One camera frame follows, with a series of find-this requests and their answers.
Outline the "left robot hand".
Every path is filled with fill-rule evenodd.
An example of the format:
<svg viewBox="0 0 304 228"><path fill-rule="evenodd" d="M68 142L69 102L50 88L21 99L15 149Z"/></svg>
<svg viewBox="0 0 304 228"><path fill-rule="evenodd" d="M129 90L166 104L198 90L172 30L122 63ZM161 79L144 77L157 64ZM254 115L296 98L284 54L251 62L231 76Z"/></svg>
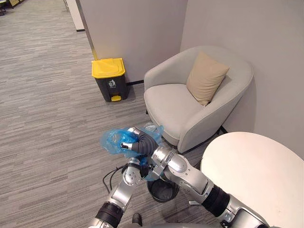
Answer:
<svg viewBox="0 0 304 228"><path fill-rule="evenodd" d="M140 171L141 179L144 179L149 174L149 166L147 164L140 165L136 163L129 162L128 167L134 167Z"/></svg>

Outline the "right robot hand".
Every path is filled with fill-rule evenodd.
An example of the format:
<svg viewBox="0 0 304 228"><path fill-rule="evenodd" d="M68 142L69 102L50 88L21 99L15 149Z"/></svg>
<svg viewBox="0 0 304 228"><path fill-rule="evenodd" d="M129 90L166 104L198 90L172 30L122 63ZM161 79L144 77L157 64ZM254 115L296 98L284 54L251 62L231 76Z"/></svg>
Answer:
<svg viewBox="0 0 304 228"><path fill-rule="evenodd" d="M121 143L121 148L127 149L138 154L151 156L154 151L159 147L158 143L144 131L136 127L127 129L127 132L136 138L136 142L133 143Z"/></svg>

